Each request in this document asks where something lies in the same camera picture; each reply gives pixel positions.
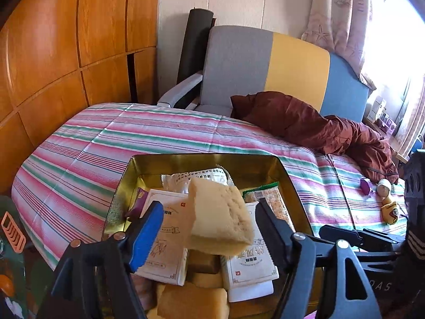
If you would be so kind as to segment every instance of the chair armrest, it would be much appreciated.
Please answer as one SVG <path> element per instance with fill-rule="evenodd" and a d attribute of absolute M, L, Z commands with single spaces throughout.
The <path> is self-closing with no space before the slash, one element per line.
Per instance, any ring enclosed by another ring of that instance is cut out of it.
<path fill-rule="evenodd" d="M 190 92 L 196 85 L 202 81 L 202 71 L 192 74 L 169 91 L 164 93 L 158 101 L 158 106 L 173 108 L 177 101 L 186 93 Z"/>

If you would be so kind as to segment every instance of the blue headboard panel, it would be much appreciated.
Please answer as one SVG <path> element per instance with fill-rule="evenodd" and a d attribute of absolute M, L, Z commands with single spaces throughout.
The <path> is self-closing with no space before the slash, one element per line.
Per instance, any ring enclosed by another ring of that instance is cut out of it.
<path fill-rule="evenodd" d="M 337 115 L 361 122 L 369 88 L 360 82 L 343 58 L 330 53 L 328 84 L 320 115 Z"/>

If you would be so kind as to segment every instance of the striped bedspread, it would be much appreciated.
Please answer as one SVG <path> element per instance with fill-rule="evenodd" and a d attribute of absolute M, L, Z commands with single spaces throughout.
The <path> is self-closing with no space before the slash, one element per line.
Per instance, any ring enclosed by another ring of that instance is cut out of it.
<path fill-rule="evenodd" d="M 406 219 L 382 222 L 380 199 L 360 191 L 346 156 L 323 156 L 223 116 L 143 104 L 99 104 L 66 122 L 22 164 L 12 199 L 35 246 L 54 268 L 74 238 L 101 239 L 114 192 L 131 156 L 146 153 L 276 155 L 289 173 L 313 231 L 324 224 L 404 234 Z M 406 212 L 404 182 L 392 193 Z"/>

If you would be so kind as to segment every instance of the orange plastic object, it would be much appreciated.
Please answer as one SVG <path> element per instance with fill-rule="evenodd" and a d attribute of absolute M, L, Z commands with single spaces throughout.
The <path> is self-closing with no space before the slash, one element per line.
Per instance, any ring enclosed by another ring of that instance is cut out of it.
<path fill-rule="evenodd" d="M 18 228 L 13 217 L 6 211 L 1 221 L 1 226 L 6 234 L 7 240 L 16 253 L 22 253 L 25 247 L 26 238 Z"/>
<path fill-rule="evenodd" d="M 15 287 L 8 276 L 0 275 L 0 290 L 4 292 L 7 297 L 15 296 Z"/>

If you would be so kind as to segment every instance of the curtain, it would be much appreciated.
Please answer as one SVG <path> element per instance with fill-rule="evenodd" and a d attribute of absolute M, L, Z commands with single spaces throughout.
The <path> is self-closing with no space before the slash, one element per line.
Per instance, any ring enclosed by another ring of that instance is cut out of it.
<path fill-rule="evenodd" d="M 409 155 L 425 123 L 425 76 L 412 84 L 406 97 L 409 100 L 407 109 L 395 136 L 401 146 L 399 154 L 403 157 Z"/>
<path fill-rule="evenodd" d="M 360 81 L 375 89 L 362 72 L 371 0 L 313 0 L 307 30 L 301 39 L 344 58 Z"/>

